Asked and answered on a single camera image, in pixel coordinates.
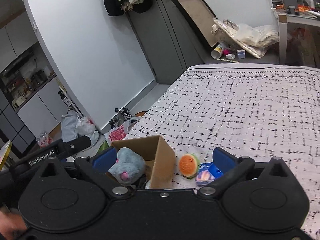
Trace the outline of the person's left hand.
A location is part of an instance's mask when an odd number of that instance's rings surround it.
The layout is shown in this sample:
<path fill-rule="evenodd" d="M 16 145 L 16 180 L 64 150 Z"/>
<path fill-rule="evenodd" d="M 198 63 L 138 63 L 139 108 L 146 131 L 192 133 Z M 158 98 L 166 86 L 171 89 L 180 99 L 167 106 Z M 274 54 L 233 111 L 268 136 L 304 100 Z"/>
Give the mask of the person's left hand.
<path fill-rule="evenodd" d="M 27 230 L 27 226 L 19 212 L 1 209 L 1 239 L 16 239 Z"/>

